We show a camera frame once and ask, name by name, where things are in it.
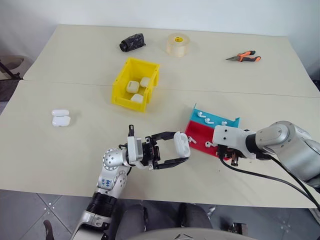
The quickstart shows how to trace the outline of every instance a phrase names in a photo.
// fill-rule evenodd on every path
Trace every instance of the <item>yellow plastic crate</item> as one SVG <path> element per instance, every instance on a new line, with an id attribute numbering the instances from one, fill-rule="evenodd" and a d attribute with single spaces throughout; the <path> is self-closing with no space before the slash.
<path id="1" fill-rule="evenodd" d="M 154 86 L 158 85 L 159 67 L 159 64 L 129 57 L 112 85 L 111 102 L 129 109 L 145 112 L 147 103 L 150 102 Z M 143 101 L 142 103 L 131 101 L 130 99 L 134 93 L 126 91 L 128 82 L 140 82 L 143 77 L 150 78 L 148 87 L 139 86 L 137 92 L 143 96 Z"/>

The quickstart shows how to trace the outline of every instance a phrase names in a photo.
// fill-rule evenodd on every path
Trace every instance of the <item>beige table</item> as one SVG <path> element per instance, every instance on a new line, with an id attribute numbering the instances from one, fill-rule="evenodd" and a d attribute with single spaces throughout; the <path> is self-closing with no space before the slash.
<path id="1" fill-rule="evenodd" d="M 234 119 L 253 131 L 290 120 L 320 141 L 320 99 L 155 89 L 146 113 L 110 103 L 110 86 L 20 81 L 0 115 L 0 189 L 91 196 L 104 151 L 124 144 L 128 125 L 137 137 L 184 131 L 194 104 Z M 51 110 L 71 113 L 68 127 L 51 125 Z M 160 144 L 161 159 L 175 157 L 173 142 Z M 293 182 L 271 161 L 241 159 L 242 169 Z M 316 199 L 320 195 L 311 190 Z M 282 183 L 234 172 L 217 158 L 191 150 L 191 158 L 171 169 L 133 169 L 123 198 L 221 205 L 310 208 L 314 205 Z"/>
<path id="2" fill-rule="evenodd" d="M 165 52 L 175 32 L 191 39 L 182 58 Z M 135 33 L 146 46 L 121 52 L 119 43 Z M 225 60 L 248 50 L 262 60 Z M 111 86 L 127 57 L 161 64 L 158 89 L 320 97 L 286 37 L 201 31 L 59 25 L 24 79 Z"/>

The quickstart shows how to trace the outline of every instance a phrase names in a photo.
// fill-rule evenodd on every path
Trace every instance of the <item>gray pants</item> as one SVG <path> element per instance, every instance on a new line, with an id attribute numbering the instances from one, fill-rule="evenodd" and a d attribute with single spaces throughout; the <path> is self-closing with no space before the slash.
<path id="1" fill-rule="evenodd" d="M 181 203 L 177 227 L 212 229 L 206 212 L 199 206 Z M 146 212 L 142 205 L 130 206 L 123 214 L 115 240 L 127 240 L 148 230 Z"/>

